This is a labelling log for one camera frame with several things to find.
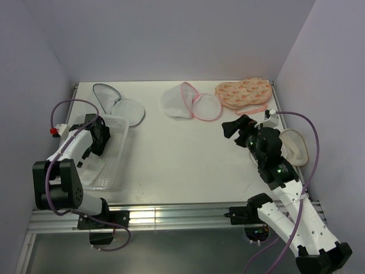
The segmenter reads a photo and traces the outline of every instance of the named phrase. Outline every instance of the patterned fabric pouch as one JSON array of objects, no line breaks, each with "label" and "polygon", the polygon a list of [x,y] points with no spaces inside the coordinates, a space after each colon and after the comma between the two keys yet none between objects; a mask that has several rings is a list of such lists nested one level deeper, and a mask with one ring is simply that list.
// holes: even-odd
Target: patterned fabric pouch
[{"label": "patterned fabric pouch", "polygon": [[[221,101],[223,106],[231,108],[234,112],[242,116],[265,111],[267,101],[273,91],[267,80],[261,78],[248,78],[239,82],[224,82],[216,87],[215,96]],[[250,104],[261,104],[262,107],[255,110],[239,112]]]}]

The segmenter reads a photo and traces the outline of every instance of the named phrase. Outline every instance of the black bracket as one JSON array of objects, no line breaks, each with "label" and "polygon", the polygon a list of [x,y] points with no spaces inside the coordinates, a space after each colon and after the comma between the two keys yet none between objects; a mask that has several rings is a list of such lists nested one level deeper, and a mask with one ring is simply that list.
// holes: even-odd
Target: black bracket
[{"label": "black bracket", "polygon": [[247,206],[230,207],[229,213],[224,216],[230,218],[230,224],[264,224],[258,218],[257,208],[261,208],[263,204],[271,203],[273,200],[266,194],[261,193],[251,197]]},{"label": "black bracket", "polygon": [[230,218],[231,225],[237,224],[264,224],[260,219],[256,219],[250,215],[251,210],[246,207],[230,207],[229,213],[224,216]]},{"label": "black bracket", "polygon": [[[129,211],[110,211],[108,215],[109,223],[120,224],[128,228],[129,225]],[[111,229],[110,225],[100,224],[89,218],[81,217],[78,221],[79,230],[92,230],[92,229]],[[114,232],[90,232],[89,241],[92,245],[110,244],[114,238]]]}]

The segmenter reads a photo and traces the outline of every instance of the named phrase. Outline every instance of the clear plastic basket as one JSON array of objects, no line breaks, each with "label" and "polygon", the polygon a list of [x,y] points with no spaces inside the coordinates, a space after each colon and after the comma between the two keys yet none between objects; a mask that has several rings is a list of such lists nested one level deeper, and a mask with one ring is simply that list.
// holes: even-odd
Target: clear plastic basket
[{"label": "clear plastic basket", "polygon": [[[124,143],[127,138],[129,122],[122,118],[107,114],[100,115],[106,126],[110,128],[110,139],[100,158],[105,165],[98,177],[89,186],[84,186],[84,190],[109,191],[116,188],[116,174],[120,166],[120,159],[123,154]],[[81,124],[85,121],[85,114],[79,114],[74,124]]]}]

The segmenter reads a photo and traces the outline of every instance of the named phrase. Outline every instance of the white tabletop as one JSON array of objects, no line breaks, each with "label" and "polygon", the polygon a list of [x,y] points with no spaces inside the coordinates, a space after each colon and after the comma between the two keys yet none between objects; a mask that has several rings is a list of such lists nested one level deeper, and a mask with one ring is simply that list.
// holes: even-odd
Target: white tabletop
[{"label": "white tabletop", "polygon": [[[199,93],[214,94],[222,81],[188,81]],[[214,122],[198,119],[177,120],[166,116],[160,107],[162,93],[182,82],[108,82],[124,98],[140,102],[145,119],[128,131],[121,160],[120,191],[89,192],[117,204],[176,204],[245,202],[265,192],[274,200],[261,180],[246,148],[223,136],[221,123],[238,116],[228,108]],[[88,99],[95,83],[80,83],[76,98]],[[277,109],[273,97],[269,108]],[[80,113],[90,112],[84,103],[75,102],[70,123]],[[263,120],[263,112],[250,115]]]}]

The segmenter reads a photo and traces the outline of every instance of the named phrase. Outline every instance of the white wall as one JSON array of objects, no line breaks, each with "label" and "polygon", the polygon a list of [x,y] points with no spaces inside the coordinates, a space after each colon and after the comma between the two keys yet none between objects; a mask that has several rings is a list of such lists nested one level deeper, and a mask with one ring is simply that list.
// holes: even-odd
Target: white wall
[{"label": "white wall", "polygon": [[[310,193],[354,252],[349,273],[365,269],[364,14],[364,0],[317,0],[276,85],[283,110],[307,114],[317,126],[321,154]],[[288,124],[305,132],[311,168],[310,127],[300,118],[288,117]]]},{"label": "white wall", "polygon": [[[13,273],[34,206],[32,165],[55,149],[53,105],[71,85],[20,0],[0,1],[0,272]],[[66,108],[57,113],[64,119]]]},{"label": "white wall", "polygon": [[276,79],[314,0],[23,0],[77,81]]}]

